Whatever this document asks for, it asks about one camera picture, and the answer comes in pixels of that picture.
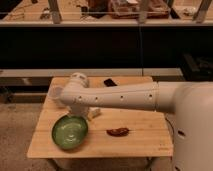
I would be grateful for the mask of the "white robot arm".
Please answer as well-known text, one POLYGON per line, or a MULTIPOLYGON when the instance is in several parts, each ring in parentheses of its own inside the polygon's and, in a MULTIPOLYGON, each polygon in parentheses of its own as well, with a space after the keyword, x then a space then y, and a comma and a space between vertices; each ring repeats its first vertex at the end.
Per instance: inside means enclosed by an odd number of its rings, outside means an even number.
POLYGON ((148 82, 90 88, 71 75, 60 101, 82 110, 104 107, 157 111, 175 116, 173 171, 213 171, 213 82, 148 82))

